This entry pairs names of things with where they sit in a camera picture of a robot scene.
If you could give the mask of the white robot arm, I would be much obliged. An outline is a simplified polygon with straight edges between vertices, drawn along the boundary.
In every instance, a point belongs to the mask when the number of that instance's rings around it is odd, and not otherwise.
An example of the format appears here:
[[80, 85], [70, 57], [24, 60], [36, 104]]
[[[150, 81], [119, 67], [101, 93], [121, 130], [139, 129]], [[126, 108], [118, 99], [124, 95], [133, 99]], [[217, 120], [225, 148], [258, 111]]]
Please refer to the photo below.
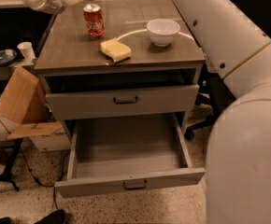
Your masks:
[[230, 0], [173, 0], [235, 96], [207, 150], [207, 224], [271, 224], [271, 35]]

